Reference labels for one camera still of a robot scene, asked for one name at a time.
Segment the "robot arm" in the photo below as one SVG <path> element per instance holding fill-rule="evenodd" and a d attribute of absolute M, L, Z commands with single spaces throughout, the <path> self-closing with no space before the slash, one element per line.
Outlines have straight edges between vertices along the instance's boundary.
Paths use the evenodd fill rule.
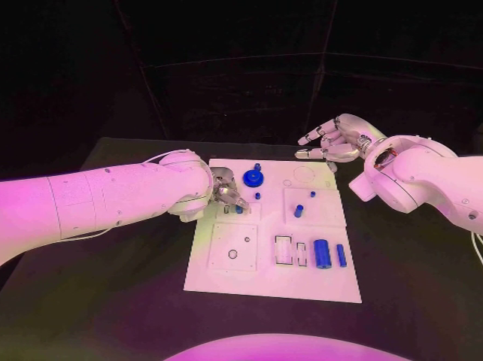
<path fill-rule="evenodd" d="M 248 208 L 232 171 L 209 168 L 190 151 L 176 151 L 159 164 L 0 182 L 0 265 L 26 250 L 166 212 L 183 222 L 196 220 L 209 202 Z"/>
<path fill-rule="evenodd" d="M 299 143 L 320 136 L 322 148 L 300 150 L 296 157 L 325 158 L 330 163 L 361 156 L 364 173 L 351 188 L 364 201 L 379 196 L 403 213 L 429 203 L 456 226 L 483 235 L 483 156 L 457 157 L 430 138 L 387 138 L 349 114 L 326 122 Z"/>

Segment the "robotic hand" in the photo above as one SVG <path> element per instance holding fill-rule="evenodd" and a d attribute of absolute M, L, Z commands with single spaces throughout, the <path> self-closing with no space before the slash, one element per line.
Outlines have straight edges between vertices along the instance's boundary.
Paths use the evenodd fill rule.
<path fill-rule="evenodd" d="M 0 265 L 26 250 L 92 238 L 166 212 L 196 220 L 209 202 L 249 207 L 232 171 L 209 168 L 190 150 L 140 164 L 0 182 Z"/>
<path fill-rule="evenodd" d="M 322 124 L 299 144 L 320 139 L 320 148 L 300 150 L 300 159 L 349 162 L 364 159 L 364 173 L 351 182 L 358 197 L 379 196 L 388 206 L 410 213 L 429 203 L 449 221 L 483 235 L 483 156 L 457 157 L 431 138 L 387 138 L 359 117 L 342 114 Z"/>

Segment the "table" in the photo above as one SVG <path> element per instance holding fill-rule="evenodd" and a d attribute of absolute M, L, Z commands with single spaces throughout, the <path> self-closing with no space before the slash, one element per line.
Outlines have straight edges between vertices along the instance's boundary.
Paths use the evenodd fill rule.
<path fill-rule="evenodd" d="M 296 160 L 299 147 L 104 138 L 83 170 L 189 148 L 203 160 Z M 348 183 L 340 164 L 364 304 L 183 291 L 195 223 L 164 214 L 101 237 L 24 254 L 0 293 L 0 359 L 154 360 L 235 335 L 293 333 L 355 342 L 416 360 L 483 360 L 483 270 L 469 233 L 423 205 L 401 214 Z"/>

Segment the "blue object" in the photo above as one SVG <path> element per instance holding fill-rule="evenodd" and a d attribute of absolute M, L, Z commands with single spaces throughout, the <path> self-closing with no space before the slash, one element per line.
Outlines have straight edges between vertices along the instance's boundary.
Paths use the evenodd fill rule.
<path fill-rule="evenodd" d="M 296 207 L 294 217 L 296 217 L 296 218 L 300 218 L 300 217 L 301 217 L 301 213 L 303 213 L 303 206 L 299 205 L 299 206 Z"/>
<path fill-rule="evenodd" d="M 261 165 L 255 163 L 255 168 L 245 172 L 244 183 L 248 187 L 260 187 L 264 183 L 264 173 L 261 172 Z"/>
<path fill-rule="evenodd" d="M 339 244 L 336 248 L 338 248 L 339 266 L 346 267 L 345 250 L 342 248 L 342 244 Z"/>
<path fill-rule="evenodd" d="M 314 240 L 316 267 L 326 269 L 332 267 L 329 243 L 326 239 Z"/>

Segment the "black backdrop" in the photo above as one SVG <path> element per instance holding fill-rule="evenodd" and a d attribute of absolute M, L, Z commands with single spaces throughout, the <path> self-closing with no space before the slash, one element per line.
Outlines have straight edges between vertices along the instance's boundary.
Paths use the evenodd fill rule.
<path fill-rule="evenodd" d="M 75 171 L 102 136 L 294 144 L 342 112 L 470 153 L 483 3 L 437 5 L 0 2 L 0 180 Z"/>

